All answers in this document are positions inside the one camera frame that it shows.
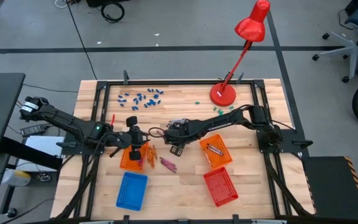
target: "lamp base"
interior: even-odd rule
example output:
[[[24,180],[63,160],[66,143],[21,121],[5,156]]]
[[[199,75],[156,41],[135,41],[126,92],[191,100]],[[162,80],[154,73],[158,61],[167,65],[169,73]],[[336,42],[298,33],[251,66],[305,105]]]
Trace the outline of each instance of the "lamp base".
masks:
[[[224,91],[218,93],[220,87],[223,83],[218,83],[212,86],[211,92],[209,93],[209,97],[211,101],[218,106],[229,106],[236,99],[236,91],[233,86],[226,85]]]

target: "lamp shade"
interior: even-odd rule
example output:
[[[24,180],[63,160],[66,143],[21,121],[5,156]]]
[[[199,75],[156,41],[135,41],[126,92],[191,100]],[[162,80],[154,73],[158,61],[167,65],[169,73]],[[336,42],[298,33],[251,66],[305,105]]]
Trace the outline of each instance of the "lamp shade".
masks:
[[[267,0],[258,0],[248,18],[243,19],[234,29],[245,40],[261,42],[265,39],[264,20],[270,10]]]

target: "desk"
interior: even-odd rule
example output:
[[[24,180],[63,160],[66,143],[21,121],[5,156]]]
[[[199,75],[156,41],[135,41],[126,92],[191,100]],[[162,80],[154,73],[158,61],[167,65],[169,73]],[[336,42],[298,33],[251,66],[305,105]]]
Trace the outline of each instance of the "desk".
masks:
[[[109,89],[106,122],[110,123],[112,115],[115,114],[115,131],[126,131],[126,118],[133,115],[137,116],[138,125],[143,131],[154,126],[164,128],[171,119],[208,119],[218,115],[217,110],[213,111],[215,106],[209,99],[211,85],[142,86],[131,85],[131,82],[133,80],[130,80],[129,85],[114,85]],[[81,82],[75,116],[90,119],[96,84],[97,81]],[[264,80],[264,84],[272,118],[291,125],[280,80],[267,79]],[[145,94],[148,98],[152,96],[147,88],[164,91],[164,94],[160,95],[161,104],[144,108],[143,102],[138,105],[138,111],[132,111],[132,99],[136,97],[136,93]],[[234,107],[253,104],[250,85],[234,85],[234,88],[237,92]],[[130,96],[126,96],[128,102],[125,103],[125,107],[121,107],[117,102],[117,96],[124,96],[124,93],[129,93]],[[103,94],[101,96],[99,105],[104,100]],[[100,119],[101,113],[102,109],[99,107],[96,120]],[[222,207],[215,207],[203,180],[203,174],[209,172],[210,168],[198,142],[186,145],[181,157],[177,157],[169,153],[170,146],[165,145],[162,139],[152,138],[150,143],[157,148],[158,156],[174,162],[178,172],[173,174],[161,164],[157,164],[155,169],[146,164],[144,174],[148,175],[149,181],[142,210],[135,212],[117,208],[116,198],[125,172],[119,168],[122,151],[109,158],[114,148],[106,148],[99,160],[91,219],[122,220],[123,215],[130,215],[131,220],[231,219],[233,214],[239,214],[240,218],[274,218],[264,157],[258,150],[255,131],[242,126],[230,126],[208,133],[206,138],[214,133],[219,133],[223,137],[233,158],[233,162],[228,164],[226,169],[231,175],[239,199]],[[281,160],[288,188],[307,211],[314,213],[301,161],[292,154],[281,154]],[[80,156],[75,156],[61,170],[51,217],[58,215],[76,192],[80,170]],[[88,194],[85,193],[81,216],[85,215],[87,197]],[[283,213],[281,194],[278,194],[278,202]]]

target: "chair wheel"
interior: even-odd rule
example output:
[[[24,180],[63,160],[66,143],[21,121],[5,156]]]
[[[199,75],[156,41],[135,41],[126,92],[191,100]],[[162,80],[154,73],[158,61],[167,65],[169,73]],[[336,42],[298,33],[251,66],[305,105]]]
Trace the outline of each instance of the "chair wheel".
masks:
[[[15,208],[9,208],[5,214],[8,218],[14,218],[17,215],[17,210]]]
[[[313,57],[311,59],[313,59],[314,61],[317,61],[320,57],[318,55],[313,55]]]
[[[328,33],[325,33],[325,34],[323,35],[323,39],[324,39],[324,40],[328,39],[328,37],[329,37],[329,34],[328,34]]]
[[[350,80],[349,77],[343,77],[343,78],[342,78],[342,82],[343,82],[343,83],[348,83],[349,80]]]

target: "red desk lamp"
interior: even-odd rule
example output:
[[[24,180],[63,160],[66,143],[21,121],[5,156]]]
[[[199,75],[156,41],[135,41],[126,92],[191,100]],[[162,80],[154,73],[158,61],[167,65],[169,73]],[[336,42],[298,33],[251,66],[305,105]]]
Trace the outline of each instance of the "red desk lamp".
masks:
[[[230,85],[229,81],[234,75],[234,71],[239,66],[242,58],[251,47],[253,42],[261,42],[265,39],[264,19],[270,9],[270,3],[267,0],[258,0],[248,18],[243,19],[236,25],[234,31],[246,40],[244,50],[233,69],[226,76],[223,83],[215,84],[209,96],[214,104],[218,106],[229,106],[236,99],[236,91]]]

